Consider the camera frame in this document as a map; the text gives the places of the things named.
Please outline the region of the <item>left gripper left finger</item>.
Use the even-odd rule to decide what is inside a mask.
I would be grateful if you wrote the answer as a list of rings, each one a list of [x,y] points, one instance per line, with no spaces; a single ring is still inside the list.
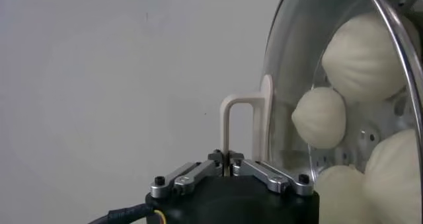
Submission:
[[[150,195],[155,199],[192,193],[195,187],[209,176],[222,176],[225,166],[224,154],[215,149],[204,162],[189,162],[164,176],[156,176],[150,185]]]

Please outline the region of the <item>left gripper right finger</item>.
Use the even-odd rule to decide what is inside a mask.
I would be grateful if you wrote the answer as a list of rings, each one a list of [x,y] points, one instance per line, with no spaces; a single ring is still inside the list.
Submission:
[[[292,189],[299,196],[311,196],[314,192],[307,174],[290,174],[267,162],[245,159],[242,153],[234,151],[229,151],[227,158],[234,176],[253,176],[271,192],[283,194],[287,189]]]

